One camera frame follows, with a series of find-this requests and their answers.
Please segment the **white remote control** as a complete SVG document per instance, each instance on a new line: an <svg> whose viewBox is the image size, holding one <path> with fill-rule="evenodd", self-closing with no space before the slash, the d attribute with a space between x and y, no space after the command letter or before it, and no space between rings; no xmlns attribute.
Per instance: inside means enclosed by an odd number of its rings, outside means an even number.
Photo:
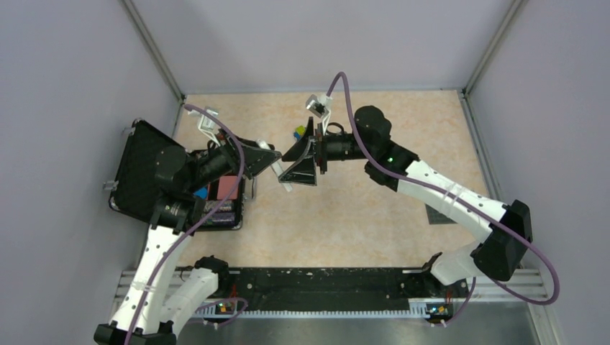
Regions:
<svg viewBox="0 0 610 345"><path fill-rule="evenodd" d="M257 139L256 143L259 146L259 148L261 148L261 149L272 150L270 145L266 141L264 141L262 139ZM272 171L274 172L274 174L276 175L277 178L279 178L280 175L284 172L283 167L281 166L281 164L278 161L274 162L270 167L271 167ZM293 190L292 184L290 184L290 183L281 183L281 185L289 193Z"/></svg>

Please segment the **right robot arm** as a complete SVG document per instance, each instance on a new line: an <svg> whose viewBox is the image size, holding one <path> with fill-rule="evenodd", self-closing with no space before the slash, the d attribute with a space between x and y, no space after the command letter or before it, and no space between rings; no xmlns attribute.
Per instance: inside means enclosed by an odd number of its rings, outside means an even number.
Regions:
<svg viewBox="0 0 610 345"><path fill-rule="evenodd" d="M391 140L391 123L375 106L362 106L355 112L355 127L356 134L322 134L310 118L303 137L282 157L291 166L279 175L279 181L315 186L317 175L327 171L329 162L365 158L358 146L362 140L373 159L393 173L387 175L367 162L364 171L371 180L424 202L475 237L472 244L436 254L423 266L429 270L422 276L427 294L441 296L451 284L467 277L485 275L499 282L512 278L527 247L503 228L531 242L527 204L496 201L446 178Z"/></svg>

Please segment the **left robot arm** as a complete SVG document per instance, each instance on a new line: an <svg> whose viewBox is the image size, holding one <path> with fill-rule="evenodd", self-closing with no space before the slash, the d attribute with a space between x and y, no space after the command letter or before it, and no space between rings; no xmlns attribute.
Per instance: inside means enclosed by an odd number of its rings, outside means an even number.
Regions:
<svg viewBox="0 0 610 345"><path fill-rule="evenodd" d="M97 344L174 344L199 306L230 289L228 265L200 259L168 293L178 259L205 219L201 190L226 175L253 178L281 158L275 147L226 138L208 152L189 152L165 135L135 134L126 143L109 204L148 225L135 277L117 311L97 326Z"/></svg>

